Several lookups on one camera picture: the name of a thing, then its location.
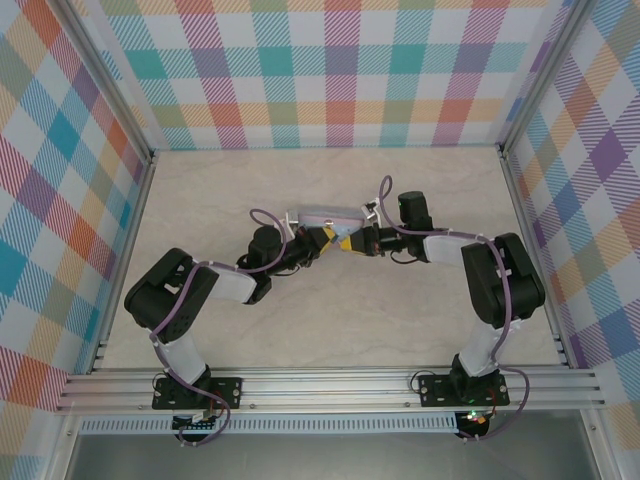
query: black mounting plate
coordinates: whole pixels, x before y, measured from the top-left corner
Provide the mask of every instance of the black mounting plate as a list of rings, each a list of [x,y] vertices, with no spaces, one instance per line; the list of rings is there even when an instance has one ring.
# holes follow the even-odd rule
[[[497,407],[509,405],[509,391],[504,376],[499,375],[499,386],[493,391]],[[418,392],[420,392],[420,405],[423,407],[492,407],[494,400],[488,391],[482,392],[469,402],[462,402],[455,392],[449,375],[420,375],[418,377]]]
[[[207,379],[206,388],[203,390],[223,398],[231,410],[240,408],[242,398],[242,378],[239,377],[212,377]],[[211,399],[204,395],[198,395],[175,382],[172,378],[158,378],[154,384],[154,396],[151,402],[153,410],[209,410]],[[219,403],[214,405],[217,410],[221,408]]]

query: plaid wall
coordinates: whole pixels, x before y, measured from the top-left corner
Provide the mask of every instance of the plaid wall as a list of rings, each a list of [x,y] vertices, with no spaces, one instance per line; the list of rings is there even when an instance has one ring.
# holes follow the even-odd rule
[[[560,3],[76,0],[171,149],[493,144]]]
[[[553,24],[551,28],[547,32],[547,35],[544,38],[544,42],[542,42],[542,46],[536,55],[536,59],[531,64],[531,68],[525,77],[524,82],[520,86],[520,90],[518,90],[518,96],[516,97],[511,109],[509,110],[509,114],[507,115],[507,120],[504,122],[502,129],[500,130],[500,134],[496,139],[497,143],[503,143],[507,133],[509,133],[509,129],[511,125],[513,125],[513,121],[520,112],[520,108],[522,107],[522,102],[527,98],[531,88],[533,87],[536,79],[538,78],[538,74],[540,73],[540,68],[542,67],[543,62],[546,60],[547,56],[552,50],[552,46],[558,38],[560,31],[562,30],[562,26],[564,25],[567,17],[569,16],[569,12],[571,10],[571,6],[573,5],[574,0],[563,0],[562,6],[558,13],[556,14],[556,18],[553,20]]]
[[[44,0],[0,0],[0,479],[36,475],[142,162]]]
[[[640,467],[640,1],[600,0],[512,153],[578,362]]]

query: plaid backdrop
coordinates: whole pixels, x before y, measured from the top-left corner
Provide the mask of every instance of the plaid backdrop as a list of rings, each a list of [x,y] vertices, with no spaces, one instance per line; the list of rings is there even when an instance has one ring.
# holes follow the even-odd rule
[[[579,364],[640,467],[640,1],[600,0],[510,160]]]
[[[171,149],[493,144],[561,4],[74,1],[151,143]]]
[[[36,475],[142,162],[44,0],[0,0],[0,479]]]

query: yellow object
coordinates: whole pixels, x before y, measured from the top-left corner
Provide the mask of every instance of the yellow object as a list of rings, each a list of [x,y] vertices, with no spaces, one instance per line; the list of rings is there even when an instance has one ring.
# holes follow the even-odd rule
[[[334,232],[330,228],[323,227],[322,230],[324,230],[324,233],[327,236],[328,241],[327,243],[325,243],[324,247],[322,247],[322,250],[320,250],[320,255],[322,255],[324,252],[327,251],[327,249],[333,244],[332,240],[336,237],[336,232]]]
[[[345,252],[357,253],[358,255],[364,255],[364,252],[358,252],[354,250],[351,246],[351,236],[348,236],[343,241],[340,242],[340,248]]]

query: white marble surface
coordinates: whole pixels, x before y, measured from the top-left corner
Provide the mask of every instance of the white marble surface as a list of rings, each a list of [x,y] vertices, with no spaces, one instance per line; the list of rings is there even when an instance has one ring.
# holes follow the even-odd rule
[[[394,178],[396,219],[396,196],[422,190],[435,226],[489,236],[519,231],[490,147],[166,152],[123,291],[173,246],[233,263],[256,228],[252,207],[278,216],[301,204],[357,207],[376,196],[385,174]],[[334,248],[310,269],[274,278],[257,305],[207,301],[193,332],[212,366],[448,365],[472,326],[462,269],[401,266]],[[542,309],[510,340],[503,361],[558,362]],[[121,299],[103,366],[155,365]]]

